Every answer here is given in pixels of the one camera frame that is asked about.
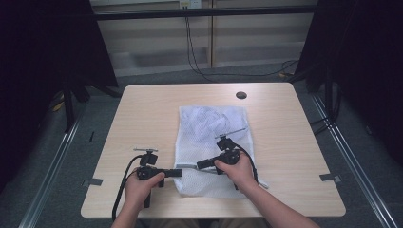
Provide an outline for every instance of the gray carpet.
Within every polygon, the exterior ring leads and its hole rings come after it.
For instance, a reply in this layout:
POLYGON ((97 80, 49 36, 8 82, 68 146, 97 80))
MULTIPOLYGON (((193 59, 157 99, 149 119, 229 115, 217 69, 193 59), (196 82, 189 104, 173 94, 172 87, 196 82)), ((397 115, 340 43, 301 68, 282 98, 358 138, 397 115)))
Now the gray carpet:
MULTIPOLYGON (((203 69, 206 73, 263 74, 277 71, 281 65, 238 66, 219 69, 203 69)), ((205 76, 215 83, 282 82, 277 74, 269 76, 205 76)), ((193 84, 211 83, 191 70, 164 74, 119 78, 119 89, 128 85, 193 84)), ((312 97, 303 81, 294 84, 307 118, 310 122, 321 119, 312 97)), ((67 152, 57 180, 51 188, 36 227, 108 227, 111 219, 86 219, 80 214, 86 196, 83 180, 90 179, 103 149, 119 99, 111 98, 98 90, 89 89, 91 99, 86 104, 76 104, 78 113, 84 116, 75 138, 67 152)), ((403 168, 395 163, 376 137, 367 134, 366 124, 347 101, 342 101, 337 124, 352 147, 363 169, 393 212, 398 224, 403 224, 403 168)), ((42 133, 35 149, 19 175, 11 181, 0 196, 0 227, 17 227, 30 202, 36 194, 43 177, 60 144, 65 128, 65 114, 49 112, 42 125, 42 133)), ((313 125, 313 130, 322 123, 313 125)), ((371 205, 363 195, 349 166, 339 152, 330 133, 317 135, 317 142, 332 174, 340 175, 344 181, 337 189, 347 208, 341 218, 312 218, 322 227, 382 227, 371 205)))

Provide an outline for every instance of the table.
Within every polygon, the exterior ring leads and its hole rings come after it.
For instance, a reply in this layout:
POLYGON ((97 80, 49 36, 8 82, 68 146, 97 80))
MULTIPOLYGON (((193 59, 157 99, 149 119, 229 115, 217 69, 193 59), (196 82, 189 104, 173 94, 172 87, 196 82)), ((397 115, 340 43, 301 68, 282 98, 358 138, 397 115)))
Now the table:
MULTIPOLYGON (((127 164, 142 154, 133 148, 158 148, 157 166, 173 167, 179 107, 183 105, 245 107, 259 178, 269 183, 268 191, 308 217, 345 214, 335 183, 319 177, 329 169, 293 86, 251 83, 128 86, 93 175, 104 181, 101 186, 89 186, 83 217, 111 217, 127 164), (239 91, 247 97, 237 98, 239 91)), ((152 190, 151 206, 139 218, 261 218, 261 214, 248 199, 182 198, 174 181, 165 179, 164 188, 152 190)))

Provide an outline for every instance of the white cloth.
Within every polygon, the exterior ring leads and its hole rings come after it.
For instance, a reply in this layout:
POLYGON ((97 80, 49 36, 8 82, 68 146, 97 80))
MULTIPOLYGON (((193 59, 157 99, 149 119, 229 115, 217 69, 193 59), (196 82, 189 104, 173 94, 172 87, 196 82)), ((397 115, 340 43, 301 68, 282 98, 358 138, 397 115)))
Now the white cloth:
MULTIPOLYGON (((252 136, 249 131, 246 110, 238 106, 181 106, 180 127, 176 141, 175 168, 177 165, 194 165, 198 161, 218 156, 219 135, 230 134, 234 143, 242 146, 254 159, 252 136)), ((226 175, 204 173, 184 168, 182 177, 174 179, 183 196, 211 198, 244 198, 226 175)))

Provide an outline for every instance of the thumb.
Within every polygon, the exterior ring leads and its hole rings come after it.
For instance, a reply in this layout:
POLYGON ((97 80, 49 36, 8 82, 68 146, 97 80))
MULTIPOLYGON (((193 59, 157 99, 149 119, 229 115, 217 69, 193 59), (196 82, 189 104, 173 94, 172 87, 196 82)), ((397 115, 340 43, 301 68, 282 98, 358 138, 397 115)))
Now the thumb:
POLYGON ((147 180, 147 182, 151 185, 154 186, 156 185, 158 182, 162 181, 165 178, 165 173, 161 172, 157 175, 155 175, 154 177, 150 178, 147 180))

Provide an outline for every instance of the circular hole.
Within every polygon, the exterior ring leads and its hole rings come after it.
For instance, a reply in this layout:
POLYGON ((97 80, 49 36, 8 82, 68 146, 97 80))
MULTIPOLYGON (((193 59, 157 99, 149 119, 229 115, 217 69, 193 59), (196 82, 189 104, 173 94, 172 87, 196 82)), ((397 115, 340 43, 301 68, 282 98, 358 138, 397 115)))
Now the circular hole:
POLYGON ((242 92, 242 91, 238 92, 238 93, 236 94, 236 96, 237 96, 237 98, 239 98, 239 99, 245 99, 245 98, 247 97, 246 93, 245 93, 245 92, 242 92))

